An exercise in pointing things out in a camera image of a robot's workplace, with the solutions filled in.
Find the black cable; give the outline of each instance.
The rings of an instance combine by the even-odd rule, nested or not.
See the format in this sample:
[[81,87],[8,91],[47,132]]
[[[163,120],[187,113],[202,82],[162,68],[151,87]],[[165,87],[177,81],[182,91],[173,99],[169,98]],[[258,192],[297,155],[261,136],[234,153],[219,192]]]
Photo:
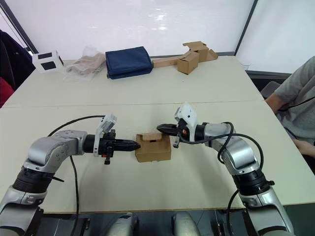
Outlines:
[[49,136],[52,136],[54,133],[56,133],[58,130],[60,130],[61,128],[64,128],[65,126],[69,125],[69,124],[72,124],[72,123],[75,123],[77,121],[80,121],[80,120],[83,120],[83,119],[89,119],[89,118],[103,118],[104,116],[88,116],[88,117],[81,117],[81,118],[78,118],[78,119],[73,119],[69,122],[67,122],[66,124],[63,124],[61,126],[59,126],[58,128],[56,128],[54,131],[52,131],[49,135]]
[[296,135],[291,131],[291,130],[289,130],[287,127],[284,127],[285,128],[285,130],[287,131],[287,132],[289,132],[295,139],[298,139],[297,137],[296,137]]
[[[259,145],[259,143],[258,143],[255,139],[253,139],[252,137],[250,137],[250,136],[248,136],[248,135],[245,135],[245,134],[233,134],[233,133],[232,133],[233,130],[234,130],[234,126],[231,125],[231,130],[230,130],[230,133],[228,133],[228,134],[222,134],[222,135],[218,135],[218,136],[212,136],[212,137],[210,137],[210,138],[208,138],[208,139],[199,140],[199,141],[195,141],[195,142],[190,142],[190,141],[185,140],[185,139],[182,137],[181,133],[179,133],[179,138],[180,138],[181,142],[187,143],[187,144],[193,144],[193,145],[194,145],[194,144],[203,144],[203,143],[206,143],[206,142],[210,142],[210,141],[212,141],[212,140],[214,140],[214,139],[220,139],[220,138],[223,138],[223,137],[229,137],[229,138],[231,138],[232,136],[238,136],[238,137],[247,138],[247,139],[251,140],[251,141],[257,146],[257,148],[258,148],[258,150],[259,150],[259,155],[260,155],[260,165],[259,165],[259,166],[260,166],[260,169],[262,169],[262,167],[263,167],[263,165],[264,165],[264,154],[263,154],[263,151],[262,151],[261,146]],[[228,142],[225,141],[225,143],[224,143],[225,147],[224,147],[224,148],[226,148],[227,144],[228,144]],[[227,229],[228,229],[228,232],[229,232],[229,234],[230,234],[231,236],[233,236],[233,231],[232,231],[231,224],[230,224],[230,210],[231,210],[232,202],[233,202],[234,198],[236,197],[236,195],[238,194],[238,192],[239,192],[239,191],[236,190],[236,191],[233,193],[233,195],[231,196],[230,201],[229,201],[229,203],[228,203],[228,205],[227,205],[227,209],[226,209],[226,223],[227,223]]]
[[[65,126],[75,123],[77,121],[83,120],[83,119],[89,119],[89,118],[103,118],[104,116],[88,116],[88,117],[81,117],[78,119],[73,119],[61,126],[59,126],[58,128],[56,128],[54,131],[52,131],[48,137],[52,136],[54,133],[56,133],[58,130],[64,128]],[[79,188],[78,188],[78,175],[77,175],[77,170],[75,168],[74,162],[73,162],[73,158],[72,156],[70,156],[70,161],[73,167],[73,171],[74,171],[74,180],[75,180],[75,196],[76,196],[76,211],[75,211],[75,219],[74,219],[74,225],[71,231],[71,236],[74,235],[75,232],[75,228],[77,227],[78,224],[78,219],[79,219]]]
[[223,144],[223,146],[220,148],[220,150],[218,151],[218,161],[221,162],[222,164],[224,164],[224,162],[221,160],[221,154],[223,152],[223,150],[226,148],[228,142],[230,142],[230,139],[232,138],[232,135],[233,132],[234,132],[234,125],[231,123],[231,122],[223,122],[225,124],[229,124],[231,126],[230,128],[230,133],[229,133],[229,136],[227,137],[227,139],[225,140],[225,143]]
[[301,102],[301,103],[299,103],[299,104],[289,106],[289,107],[287,107],[287,108],[285,108],[285,109],[279,109],[278,111],[279,111],[279,112],[286,112],[286,111],[289,110],[290,108],[300,106],[300,105],[302,105],[302,104],[304,104],[304,103],[306,103],[306,102],[309,102],[309,101],[313,100],[314,98],[315,98],[315,96],[314,96],[314,97],[311,97],[311,98],[309,98],[309,99],[306,99],[305,101],[303,101],[303,102]]
[[230,210],[231,210],[231,205],[232,205],[232,202],[234,200],[234,198],[236,197],[236,195],[238,194],[238,190],[236,190],[232,197],[230,198],[230,201],[228,202],[228,205],[227,205],[227,209],[226,209],[226,223],[227,223],[227,230],[228,230],[228,233],[233,236],[233,231],[232,231],[232,228],[231,228],[231,223],[230,223]]
[[79,219],[79,189],[78,189],[77,169],[75,168],[72,156],[70,156],[70,161],[71,161],[71,164],[72,164],[72,167],[73,167],[73,171],[74,171],[75,196],[76,196],[75,220],[74,220],[73,228],[72,228],[72,231],[71,231],[71,234],[70,234],[71,236],[73,236],[74,232],[75,232],[75,228],[77,227],[77,224],[78,224],[78,219]]
[[208,139],[203,139],[203,140],[199,140],[199,141],[195,141],[195,142],[190,142],[190,141],[187,141],[183,138],[183,136],[181,135],[181,133],[178,134],[180,140],[182,143],[186,143],[186,144],[192,144],[192,145],[195,145],[195,144],[203,144],[203,143],[206,143],[206,142],[210,142],[214,139],[220,139],[220,138],[223,138],[223,137],[227,137],[227,136],[239,136],[239,137],[243,137],[243,138],[247,138],[249,140],[251,140],[258,148],[259,150],[259,155],[260,155],[260,168],[262,169],[262,166],[264,164],[264,154],[262,152],[262,149],[261,149],[261,146],[259,145],[259,143],[253,139],[251,136],[248,136],[248,135],[245,135],[245,134],[221,134],[221,135],[218,135],[218,136],[212,136]]

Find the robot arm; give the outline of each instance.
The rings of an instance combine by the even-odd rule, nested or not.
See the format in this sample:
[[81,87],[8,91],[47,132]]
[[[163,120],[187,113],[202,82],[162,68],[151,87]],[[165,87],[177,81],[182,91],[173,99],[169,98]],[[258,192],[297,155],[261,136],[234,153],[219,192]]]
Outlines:
[[140,148],[132,140],[115,139],[115,130],[111,130],[115,123],[116,117],[109,114],[101,120],[96,135],[65,130],[35,141],[14,184],[0,203],[0,235],[32,235],[36,232],[43,214],[39,205],[47,195],[51,180],[63,182],[54,175],[67,157],[93,153],[106,157],[105,164],[110,164],[114,151]]
[[[185,143],[229,134],[231,129],[230,125],[225,123],[199,125],[197,115],[188,103],[183,103],[177,109],[175,119],[178,121],[178,125],[163,124],[157,129],[163,133],[174,135],[176,134],[174,128],[176,128],[177,134],[184,139],[182,141]],[[219,151],[226,139],[227,137],[214,139],[205,142],[205,145]],[[180,141],[178,137],[174,147],[177,148]],[[269,232],[280,231],[292,235],[292,223],[272,188],[274,183],[266,180],[253,150],[247,142],[238,136],[232,136],[221,156],[239,190],[239,196],[247,209],[256,233],[261,236],[268,235]]]

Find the white cube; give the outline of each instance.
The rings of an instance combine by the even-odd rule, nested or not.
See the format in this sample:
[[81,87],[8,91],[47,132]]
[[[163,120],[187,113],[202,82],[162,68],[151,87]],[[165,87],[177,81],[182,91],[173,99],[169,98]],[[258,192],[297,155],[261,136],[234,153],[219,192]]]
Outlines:
[[39,72],[56,71],[63,68],[63,61],[57,51],[37,53],[32,58],[33,65]]

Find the table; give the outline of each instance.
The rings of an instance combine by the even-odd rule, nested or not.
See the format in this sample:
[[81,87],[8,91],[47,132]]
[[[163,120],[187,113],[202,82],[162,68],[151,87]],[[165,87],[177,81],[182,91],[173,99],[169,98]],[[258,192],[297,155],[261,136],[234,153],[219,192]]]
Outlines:
[[235,57],[199,63],[188,76],[176,66],[150,74],[107,79],[102,70],[90,82],[64,82],[62,73],[35,70],[4,107],[167,104],[263,100]]
[[[155,131],[161,123],[175,123],[178,104],[61,106],[0,109],[0,198],[15,180],[29,146],[57,126],[74,118],[118,117],[117,138],[135,140],[136,133]],[[304,162],[271,109],[263,101],[193,104],[199,122],[230,121],[239,133],[255,138],[265,155],[263,171],[274,180],[282,204],[315,202],[315,176]],[[99,119],[79,121],[68,129],[95,133]],[[258,157],[258,150],[249,143]],[[111,164],[92,154],[75,156],[80,212],[226,208],[236,187],[217,153],[204,145],[180,144],[170,161],[138,163],[134,152],[116,152]],[[52,181],[41,205],[46,213],[75,211],[74,175],[69,159],[56,173],[65,183]],[[243,207],[239,198],[233,207]]]

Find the cardboard piece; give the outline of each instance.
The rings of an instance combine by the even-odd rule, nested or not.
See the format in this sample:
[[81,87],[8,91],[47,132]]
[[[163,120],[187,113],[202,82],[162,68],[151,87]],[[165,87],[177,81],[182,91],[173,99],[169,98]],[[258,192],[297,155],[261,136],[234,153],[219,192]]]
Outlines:
[[199,53],[199,62],[207,61],[209,48],[207,44],[197,41],[191,43],[183,43],[183,46],[188,46],[191,51]]
[[207,55],[207,61],[218,59],[218,54],[216,54],[212,49],[209,50]]
[[137,134],[140,149],[135,151],[138,162],[164,161],[171,159],[169,136],[161,133]]
[[195,68],[198,67],[199,53],[190,52],[190,54],[184,58],[177,60],[177,70],[189,75]]
[[152,60],[153,67],[160,68],[160,67],[165,67],[165,66],[170,66],[170,65],[176,65],[178,59],[186,57],[189,53],[190,51],[180,56]]

